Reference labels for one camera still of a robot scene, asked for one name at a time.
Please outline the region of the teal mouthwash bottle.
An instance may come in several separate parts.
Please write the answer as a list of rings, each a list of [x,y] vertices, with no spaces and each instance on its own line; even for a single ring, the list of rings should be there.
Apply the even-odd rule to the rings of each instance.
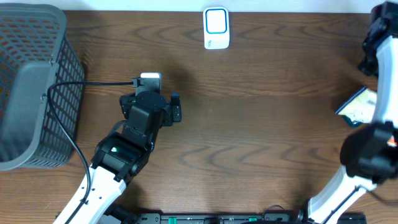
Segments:
[[[342,118],[347,123],[347,125],[351,128],[358,128],[363,124],[362,122],[359,122],[359,121],[353,121],[347,116],[342,116]]]

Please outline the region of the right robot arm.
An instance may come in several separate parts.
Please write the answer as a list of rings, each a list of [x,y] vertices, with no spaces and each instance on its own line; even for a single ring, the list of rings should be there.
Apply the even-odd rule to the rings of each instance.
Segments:
[[[359,70],[378,79],[372,120],[345,139],[341,165],[308,201],[304,223],[337,223],[365,193],[397,178],[397,3],[385,1],[372,8],[363,51]]]

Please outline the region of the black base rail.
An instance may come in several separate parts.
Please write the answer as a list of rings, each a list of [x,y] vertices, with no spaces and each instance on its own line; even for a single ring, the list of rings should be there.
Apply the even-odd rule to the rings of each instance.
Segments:
[[[242,224],[242,223],[303,223],[294,220],[289,213],[268,213],[266,215],[176,215],[142,213],[135,219],[136,224]]]

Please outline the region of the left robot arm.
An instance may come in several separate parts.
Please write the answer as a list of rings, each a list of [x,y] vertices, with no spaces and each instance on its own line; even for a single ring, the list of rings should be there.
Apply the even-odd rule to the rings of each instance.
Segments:
[[[56,223],[98,223],[144,168],[159,129],[182,119],[180,96],[167,101],[157,90],[137,90],[119,99],[124,120],[101,140],[81,184]]]

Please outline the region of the small orange snack packet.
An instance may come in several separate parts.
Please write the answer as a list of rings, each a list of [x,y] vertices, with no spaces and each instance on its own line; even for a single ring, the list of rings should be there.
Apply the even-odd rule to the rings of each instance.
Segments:
[[[390,147],[397,147],[397,141],[395,140],[394,136],[388,140],[387,145]]]

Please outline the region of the white barcode scanner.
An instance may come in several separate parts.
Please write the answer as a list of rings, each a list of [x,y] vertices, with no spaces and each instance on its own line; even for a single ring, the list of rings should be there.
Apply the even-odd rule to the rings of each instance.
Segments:
[[[225,7],[208,7],[203,11],[204,47],[207,50],[229,47],[229,12]]]

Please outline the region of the yellow snack chip bag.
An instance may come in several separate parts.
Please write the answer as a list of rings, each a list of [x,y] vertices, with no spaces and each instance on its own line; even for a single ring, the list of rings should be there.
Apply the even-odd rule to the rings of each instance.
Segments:
[[[336,111],[339,116],[347,116],[363,124],[371,122],[376,107],[377,93],[363,86],[351,95]]]

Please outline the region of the grey plastic mesh basket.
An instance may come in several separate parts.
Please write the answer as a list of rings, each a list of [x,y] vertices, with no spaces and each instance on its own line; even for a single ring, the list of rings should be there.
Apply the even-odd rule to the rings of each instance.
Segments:
[[[49,110],[54,83],[83,81],[67,19],[46,4],[1,4],[1,170],[66,164],[72,146]]]

